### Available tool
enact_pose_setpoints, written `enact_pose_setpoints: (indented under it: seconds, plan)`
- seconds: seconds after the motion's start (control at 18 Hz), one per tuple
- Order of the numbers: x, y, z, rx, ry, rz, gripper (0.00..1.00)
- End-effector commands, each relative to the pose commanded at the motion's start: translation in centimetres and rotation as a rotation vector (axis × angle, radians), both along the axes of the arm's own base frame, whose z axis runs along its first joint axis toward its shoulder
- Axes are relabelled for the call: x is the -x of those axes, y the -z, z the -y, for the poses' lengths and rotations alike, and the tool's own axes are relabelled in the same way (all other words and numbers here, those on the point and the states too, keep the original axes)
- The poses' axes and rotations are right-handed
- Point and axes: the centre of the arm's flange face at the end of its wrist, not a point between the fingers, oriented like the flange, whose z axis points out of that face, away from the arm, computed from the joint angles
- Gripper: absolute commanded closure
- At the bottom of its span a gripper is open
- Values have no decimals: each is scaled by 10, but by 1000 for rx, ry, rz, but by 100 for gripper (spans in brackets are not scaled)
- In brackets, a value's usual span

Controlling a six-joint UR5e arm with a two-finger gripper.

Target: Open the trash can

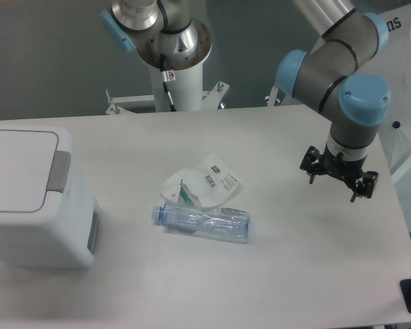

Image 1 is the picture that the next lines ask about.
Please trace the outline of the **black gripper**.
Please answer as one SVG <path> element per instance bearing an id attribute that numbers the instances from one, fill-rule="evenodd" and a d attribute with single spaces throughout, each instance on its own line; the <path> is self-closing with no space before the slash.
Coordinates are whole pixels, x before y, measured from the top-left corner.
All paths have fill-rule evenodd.
<path id="1" fill-rule="evenodd" d="M 370 199 L 377 185 L 379 173 L 376 171 L 364 172 L 362 166 L 366 160 L 366 147 L 352 149 L 340 144 L 326 144 L 322 154 L 314 146 L 310 146 L 300 164 L 305 171 L 309 184 L 313 184 L 315 177 L 328 175 L 342 182 L 354 182 L 350 189 L 353 194 L 350 202 L 357 198 Z"/>

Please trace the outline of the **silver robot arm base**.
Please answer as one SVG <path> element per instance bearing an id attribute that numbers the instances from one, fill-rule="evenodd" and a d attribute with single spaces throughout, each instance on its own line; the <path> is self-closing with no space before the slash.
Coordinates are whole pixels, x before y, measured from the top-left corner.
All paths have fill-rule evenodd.
<path id="1" fill-rule="evenodd" d="M 113 1 L 100 17 L 119 49 L 136 51 L 161 71 L 192 68 L 212 50 L 210 30 L 192 15 L 191 1 Z"/>

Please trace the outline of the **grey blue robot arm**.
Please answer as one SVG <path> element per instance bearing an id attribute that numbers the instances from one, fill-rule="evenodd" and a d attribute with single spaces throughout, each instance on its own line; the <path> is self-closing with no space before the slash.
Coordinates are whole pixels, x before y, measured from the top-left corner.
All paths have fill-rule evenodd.
<path id="1" fill-rule="evenodd" d="M 358 70 L 388 42 L 385 20 L 360 13 L 350 1 L 296 1 L 323 43 L 307 53 L 288 53 L 275 83 L 286 94 L 330 121 L 325 149 L 308 148 L 300 164 L 310 180 L 328 175 L 344 182 L 352 199 L 373 196 L 379 177 L 362 166 L 384 122 L 391 89 L 383 77 Z"/>

